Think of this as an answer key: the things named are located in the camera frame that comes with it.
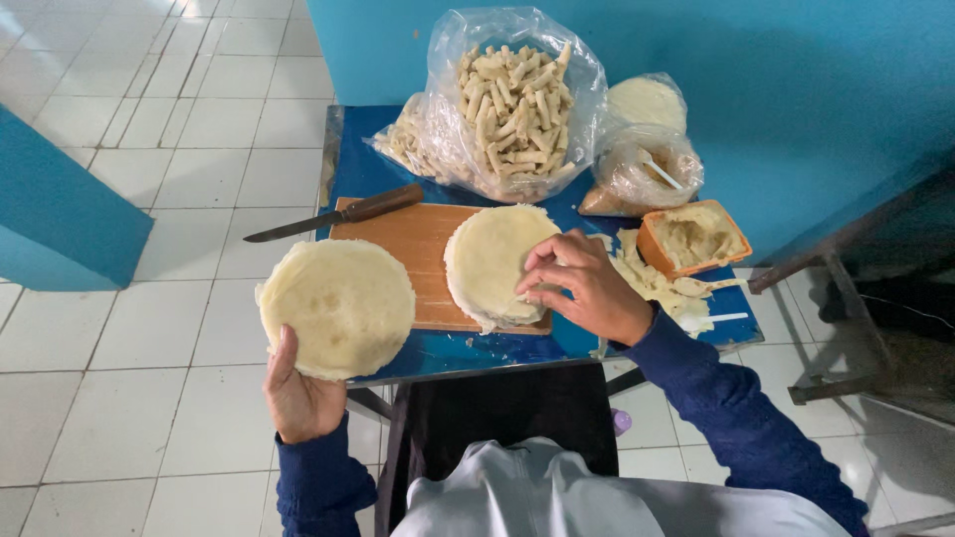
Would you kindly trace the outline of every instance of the wooden cutting board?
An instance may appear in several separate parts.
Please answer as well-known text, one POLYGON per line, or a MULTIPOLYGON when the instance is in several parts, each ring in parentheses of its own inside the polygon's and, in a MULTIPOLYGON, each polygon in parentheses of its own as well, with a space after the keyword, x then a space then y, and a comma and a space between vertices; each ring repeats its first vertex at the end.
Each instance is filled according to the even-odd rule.
MULTIPOLYGON (((341 210, 358 198, 339 198, 341 210)), ((444 247, 458 226, 482 207, 417 204, 357 224, 336 224, 330 239, 363 239, 386 249, 404 264, 417 296, 413 328, 454 332, 480 332, 480 325, 464 314, 448 291, 444 247)), ((547 335, 550 311, 531 325, 495 332, 547 335)))

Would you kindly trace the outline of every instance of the black pants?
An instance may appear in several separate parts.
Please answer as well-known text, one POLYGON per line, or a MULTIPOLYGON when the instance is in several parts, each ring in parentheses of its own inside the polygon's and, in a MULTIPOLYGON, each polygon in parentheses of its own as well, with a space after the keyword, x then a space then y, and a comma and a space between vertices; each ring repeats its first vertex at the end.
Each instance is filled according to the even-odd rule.
POLYGON ((600 364, 399 384, 378 480, 375 535, 391 534, 404 518, 415 479, 447 478, 470 443, 506 446, 531 437, 580 453, 595 474, 618 475, 600 364))

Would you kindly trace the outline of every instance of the orange container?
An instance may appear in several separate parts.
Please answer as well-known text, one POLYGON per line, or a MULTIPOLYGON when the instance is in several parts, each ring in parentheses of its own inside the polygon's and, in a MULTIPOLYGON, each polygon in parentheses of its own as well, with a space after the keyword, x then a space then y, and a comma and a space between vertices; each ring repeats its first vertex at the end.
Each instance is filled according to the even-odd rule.
POLYGON ((723 208, 723 205, 719 204, 718 201, 704 200, 702 202, 696 202, 694 204, 686 204, 682 206, 699 204, 707 204, 717 207, 719 211, 726 216, 726 219, 730 222, 733 230, 739 234, 739 238, 743 242, 743 247, 746 249, 743 250, 742 253, 734 255, 733 257, 727 257, 720 260, 714 259, 707 261, 706 263, 694 265, 692 267, 677 268, 676 265, 670 261, 666 251, 663 249, 663 245, 660 244, 660 240, 657 238, 656 229, 654 228, 654 224, 663 218, 663 215, 666 213, 666 211, 662 210, 649 212, 644 215, 644 222, 640 225, 640 231, 637 232, 637 248, 640 249, 640 254, 644 256, 644 261, 646 261, 648 265, 651 265, 655 269, 663 272, 669 281, 673 281, 676 278, 683 276, 690 276, 692 274, 709 270, 714 267, 719 267, 721 265, 726 265, 727 263, 731 263, 733 261, 739 261, 753 253, 753 248, 750 247, 750 242, 746 240, 746 236, 743 235, 743 232, 739 230, 739 226, 736 225, 736 222, 732 220, 730 213, 726 212, 726 209, 723 208))

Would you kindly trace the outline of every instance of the knife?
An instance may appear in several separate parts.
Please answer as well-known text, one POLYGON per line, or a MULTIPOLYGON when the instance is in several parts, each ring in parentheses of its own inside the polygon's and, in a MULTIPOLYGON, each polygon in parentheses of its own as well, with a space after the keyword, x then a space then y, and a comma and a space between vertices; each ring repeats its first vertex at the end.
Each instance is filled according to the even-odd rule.
POLYGON ((424 191, 418 183, 409 184, 382 192, 376 196, 358 200, 349 204, 340 211, 331 211, 315 218, 309 218, 295 224, 286 224, 278 226, 268 231, 255 233, 245 237, 243 240, 247 243, 264 243, 298 235, 306 231, 312 231, 320 227, 331 226, 332 224, 342 224, 345 222, 362 222, 376 216, 381 216, 398 209, 410 207, 424 199, 424 191))

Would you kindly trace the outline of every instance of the purple bottle cap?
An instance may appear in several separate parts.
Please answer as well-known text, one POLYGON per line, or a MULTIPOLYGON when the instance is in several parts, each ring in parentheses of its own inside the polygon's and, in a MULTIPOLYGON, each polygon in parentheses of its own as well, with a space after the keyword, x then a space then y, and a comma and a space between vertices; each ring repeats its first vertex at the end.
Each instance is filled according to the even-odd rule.
POLYGON ((630 414, 624 412, 623 410, 611 408, 610 415, 613 417, 613 434, 618 437, 623 435, 623 433, 629 430, 630 426, 633 425, 633 420, 630 419, 630 414))

